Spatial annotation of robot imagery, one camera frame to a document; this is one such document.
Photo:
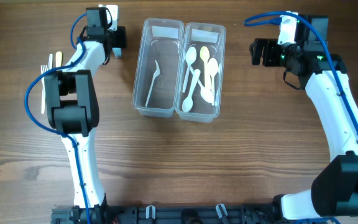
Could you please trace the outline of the yellow plastic fork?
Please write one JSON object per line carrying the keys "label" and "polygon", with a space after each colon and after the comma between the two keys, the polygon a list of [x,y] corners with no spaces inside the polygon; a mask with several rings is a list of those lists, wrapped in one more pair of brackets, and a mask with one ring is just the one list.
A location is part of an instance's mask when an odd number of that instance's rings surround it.
{"label": "yellow plastic fork", "polygon": [[61,51],[58,51],[55,54],[55,66],[61,67],[62,63],[63,63],[63,53]]}

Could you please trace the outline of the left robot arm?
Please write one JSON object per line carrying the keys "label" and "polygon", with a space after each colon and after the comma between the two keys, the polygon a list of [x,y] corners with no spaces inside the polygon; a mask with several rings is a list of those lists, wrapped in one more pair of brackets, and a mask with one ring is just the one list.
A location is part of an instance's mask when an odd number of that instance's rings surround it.
{"label": "left robot arm", "polygon": [[72,58],[63,69],[45,76],[46,110],[49,125],[61,134],[70,161],[75,197],[69,220],[108,223],[109,207],[94,150],[99,106],[93,76],[112,55],[121,57],[127,38],[125,27],[117,24],[117,5],[89,7],[86,17]]}

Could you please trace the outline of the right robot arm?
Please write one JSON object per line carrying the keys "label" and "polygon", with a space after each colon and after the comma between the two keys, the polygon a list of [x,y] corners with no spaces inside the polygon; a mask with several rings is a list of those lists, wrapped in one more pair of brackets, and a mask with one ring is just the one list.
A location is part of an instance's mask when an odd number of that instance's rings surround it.
{"label": "right robot arm", "polygon": [[269,204],[248,206],[269,223],[336,222],[358,217],[358,108],[342,58],[330,53],[328,18],[290,11],[252,16],[247,27],[278,25],[277,39],[255,39],[254,65],[283,67],[297,76],[318,112],[329,146],[330,162],[311,187],[277,195]]}

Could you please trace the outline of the white plastic spoon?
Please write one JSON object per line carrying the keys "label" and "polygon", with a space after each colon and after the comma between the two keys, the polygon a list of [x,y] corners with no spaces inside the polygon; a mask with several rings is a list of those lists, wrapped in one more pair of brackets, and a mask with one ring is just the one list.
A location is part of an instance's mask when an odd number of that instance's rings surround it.
{"label": "white plastic spoon", "polygon": [[[198,76],[201,75],[201,71],[199,69],[194,70],[193,67],[190,67],[190,71],[192,74],[197,74]],[[214,105],[214,96],[211,90],[204,87],[200,80],[198,80],[198,84],[200,86],[201,97],[205,100],[205,102]]]}
{"label": "white plastic spoon", "polygon": [[216,106],[216,100],[215,100],[215,76],[219,70],[218,62],[215,58],[210,58],[208,61],[208,70],[211,77],[211,92],[213,94],[213,105]]}
{"label": "white plastic spoon", "polygon": [[192,79],[191,79],[191,85],[188,92],[188,96],[183,100],[182,103],[182,111],[187,113],[189,112],[193,107],[193,92],[196,88],[196,85],[198,83],[199,77],[200,77],[201,71],[199,69],[194,70]]}
{"label": "white plastic spoon", "polygon": [[194,47],[190,47],[185,55],[185,62],[187,64],[186,73],[183,81],[183,88],[182,92],[186,92],[187,84],[188,84],[188,77],[190,73],[190,67],[196,60],[196,49]]}

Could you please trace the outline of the white fork diagonal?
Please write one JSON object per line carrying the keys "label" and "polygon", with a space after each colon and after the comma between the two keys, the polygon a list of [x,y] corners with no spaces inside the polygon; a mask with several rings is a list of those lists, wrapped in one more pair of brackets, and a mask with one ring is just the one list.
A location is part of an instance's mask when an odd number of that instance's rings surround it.
{"label": "white fork diagonal", "polygon": [[156,65],[156,70],[155,70],[155,72],[154,72],[154,74],[152,76],[152,81],[151,81],[149,92],[148,92],[147,99],[146,99],[146,102],[145,102],[146,107],[148,107],[148,105],[149,105],[149,101],[150,101],[150,97],[151,97],[151,94],[152,94],[152,89],[154,87],[155,79],[160,75],[160,67],[159,67],[158,62],[156,60],[155,60],[155,65]]}

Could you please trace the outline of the yellow plastic spoon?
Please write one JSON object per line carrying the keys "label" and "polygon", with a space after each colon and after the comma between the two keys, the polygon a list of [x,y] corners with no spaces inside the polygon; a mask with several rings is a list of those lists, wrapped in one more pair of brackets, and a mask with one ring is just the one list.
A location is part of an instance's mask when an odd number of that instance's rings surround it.
{"label": "yellow plastic spoon", "polygon": [[205,88],[211,89],[211,77],[208,70],[209,50],[207,46],[202,46],[200,49],[200,58],[204,63],[204,85]]}

